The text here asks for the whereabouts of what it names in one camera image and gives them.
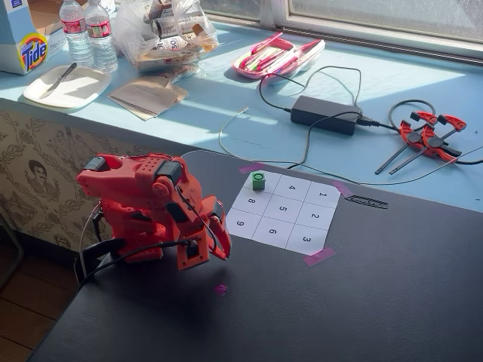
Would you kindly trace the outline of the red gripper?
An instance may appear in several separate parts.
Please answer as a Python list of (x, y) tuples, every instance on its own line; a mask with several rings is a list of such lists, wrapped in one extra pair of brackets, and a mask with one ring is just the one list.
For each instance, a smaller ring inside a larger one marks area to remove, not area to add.
[(223, 204), (216, 196), (208, 196), (202, 199), (202, 208), (199, 213), (207, 224), (208, 235), (213, 240), (211, 253), (216, 257), (223, 257), (224, 253), (228, 259), (232, 249), (232, 242), (226, 228), (226, 213)]

